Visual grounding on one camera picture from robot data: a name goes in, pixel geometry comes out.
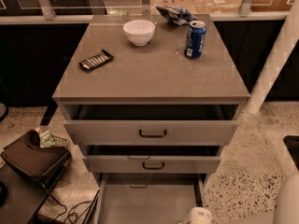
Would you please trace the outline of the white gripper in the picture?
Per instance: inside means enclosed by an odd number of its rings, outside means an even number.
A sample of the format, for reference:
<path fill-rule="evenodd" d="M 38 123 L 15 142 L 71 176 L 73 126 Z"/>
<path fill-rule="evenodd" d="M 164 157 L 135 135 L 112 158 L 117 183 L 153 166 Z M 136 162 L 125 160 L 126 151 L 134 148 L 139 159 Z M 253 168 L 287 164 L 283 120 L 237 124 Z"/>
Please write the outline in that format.
<path fill-rule="evenodd" d="M 177 224 L 212 224 L 212 215 L 206 208 L 194 207 Z"/>

